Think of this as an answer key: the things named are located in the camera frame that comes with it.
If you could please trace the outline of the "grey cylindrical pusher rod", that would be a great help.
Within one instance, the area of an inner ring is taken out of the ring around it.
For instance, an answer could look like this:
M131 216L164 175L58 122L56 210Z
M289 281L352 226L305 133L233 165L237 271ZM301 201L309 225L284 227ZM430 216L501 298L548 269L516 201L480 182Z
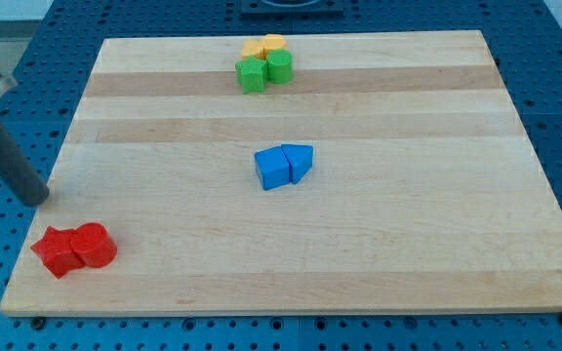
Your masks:
M27 207L39 206L50 194L45 180L27 160L1 121L0 178Z

